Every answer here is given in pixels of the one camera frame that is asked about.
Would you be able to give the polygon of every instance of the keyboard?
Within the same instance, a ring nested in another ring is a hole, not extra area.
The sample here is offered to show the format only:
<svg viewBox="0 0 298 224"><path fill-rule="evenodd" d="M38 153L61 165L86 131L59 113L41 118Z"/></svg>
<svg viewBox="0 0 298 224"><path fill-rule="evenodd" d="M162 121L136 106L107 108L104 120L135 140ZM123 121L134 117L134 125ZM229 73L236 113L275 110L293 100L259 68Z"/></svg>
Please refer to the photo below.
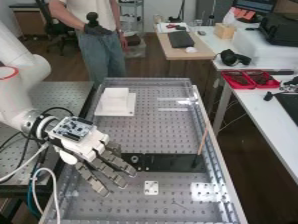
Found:
<svg viewBox="0 0 298 224"><path fill-rule="evenodd" d="M178 31L168 35L174 48L188 48L195 46L195 41L187 31Z"/></svg>
<svg viewBox="0 0 298 224"><path fill-rule="evenodd" d="M298 126L298 94L280 93L276 95L276 97Z"/></svg>

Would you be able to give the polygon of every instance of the metal table surface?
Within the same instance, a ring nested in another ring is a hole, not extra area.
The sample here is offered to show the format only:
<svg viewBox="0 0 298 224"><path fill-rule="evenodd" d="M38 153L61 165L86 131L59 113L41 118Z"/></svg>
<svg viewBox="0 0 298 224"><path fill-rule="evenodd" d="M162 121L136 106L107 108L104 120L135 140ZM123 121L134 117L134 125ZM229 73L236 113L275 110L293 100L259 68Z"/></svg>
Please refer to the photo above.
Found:
<svg viewBox="0 0 298 224"><path fill-rule="evenodd" d="M96 117L95 108L107 87L138 93L135 117ZM198 153L208 120L198 88L190 79L107 79L94 98L90 120L123 146L126 153ZM59 180L65 224L248 223L225 161L211 130L203 152L206 171L139 172L120 189L99 172L112 194L92 190L76 169L67 166ZM144 182L159 181L159 195L144 194ZM57 223L54 196L41 223Z"/></svg>
<svg viewBox="0 0 298 224"><path fill-rule="evenodd" d="M51 107L66 107L75 115L82 113L94 84L91 82L43 82L30 92L34 106L42 111ZM51 112L58 117L70 116L62 110ZM0 124L0 142L5 142L18 131L5 124ZM19 163L26 139L23 136L15 138L6 150L0 153L0 176L9 174ZM38 145L31 141L26 159L37 153ZM45 167L55 169L59 161L59 154L50 150ZM27 191L29 179L35 166L35 161L14 176L14 178L0 185L0 193L18 194ZM50 176L38 183L38 189L49 185Z"/></svg>

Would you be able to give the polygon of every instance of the black box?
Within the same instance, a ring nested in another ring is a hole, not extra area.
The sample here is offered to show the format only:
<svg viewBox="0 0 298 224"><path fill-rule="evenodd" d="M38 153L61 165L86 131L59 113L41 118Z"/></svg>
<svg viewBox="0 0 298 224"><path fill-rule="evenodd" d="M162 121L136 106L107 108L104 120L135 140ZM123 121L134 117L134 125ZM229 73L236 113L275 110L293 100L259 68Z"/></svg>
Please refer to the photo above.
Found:
<svg viewBox="0 0 298 224"><path fill-rule="evenodd" d="M269 43L298 47L298 14L269 14L260 26Z"/></svg>

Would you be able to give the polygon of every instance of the computer monitor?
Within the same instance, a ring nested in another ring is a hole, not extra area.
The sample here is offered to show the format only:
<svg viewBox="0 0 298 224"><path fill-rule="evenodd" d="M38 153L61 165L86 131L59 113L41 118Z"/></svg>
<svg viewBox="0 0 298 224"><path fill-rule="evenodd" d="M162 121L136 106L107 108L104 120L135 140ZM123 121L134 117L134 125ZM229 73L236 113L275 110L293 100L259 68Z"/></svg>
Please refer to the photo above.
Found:
<svg viewBox="0 0 298 224"><path fill-rule="evenodd" d="M241 9L249 9L261 14L273 12L277 0L235 0L233 6Z"/></svg>

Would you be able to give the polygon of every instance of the person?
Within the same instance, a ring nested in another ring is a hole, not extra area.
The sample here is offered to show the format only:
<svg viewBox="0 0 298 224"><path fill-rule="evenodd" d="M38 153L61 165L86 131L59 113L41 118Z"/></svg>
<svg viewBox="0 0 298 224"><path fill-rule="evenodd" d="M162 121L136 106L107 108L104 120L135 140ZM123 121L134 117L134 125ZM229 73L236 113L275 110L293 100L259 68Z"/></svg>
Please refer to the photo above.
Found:
<svg viewBox="0 0 298 224"><path fill-rule="evenodd" d="M128 50L128 42L116 0L51 0L50 11L53 17L76 29L90 78L96 86L107 76L126 76L124 51ZM91 12L99 14L96 27L88 26L87 15Z"/></svg>

